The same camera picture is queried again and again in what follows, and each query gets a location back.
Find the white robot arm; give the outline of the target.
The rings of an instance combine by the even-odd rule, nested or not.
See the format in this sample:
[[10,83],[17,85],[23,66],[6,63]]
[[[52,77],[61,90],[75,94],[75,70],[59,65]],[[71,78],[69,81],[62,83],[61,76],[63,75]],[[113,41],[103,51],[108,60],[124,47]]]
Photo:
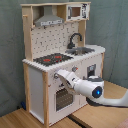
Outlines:
[[128,90],[120,99],[107,99],[104,97],[104,81],[98,76],[82,80],[74,72],[62,69],[57,75],[69,93],[85,96],[91,106],[128,108]]

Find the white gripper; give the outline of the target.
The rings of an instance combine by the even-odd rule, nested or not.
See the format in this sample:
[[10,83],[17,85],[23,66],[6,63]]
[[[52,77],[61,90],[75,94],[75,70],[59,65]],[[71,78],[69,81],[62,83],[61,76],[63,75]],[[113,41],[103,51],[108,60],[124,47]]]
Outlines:
[[60,69],[57,72],[57,76],[60,78],[64,87],[70,94],[76,94],[74,87],[79,78],[76,76],[74,72],[69,72],[67,70]]

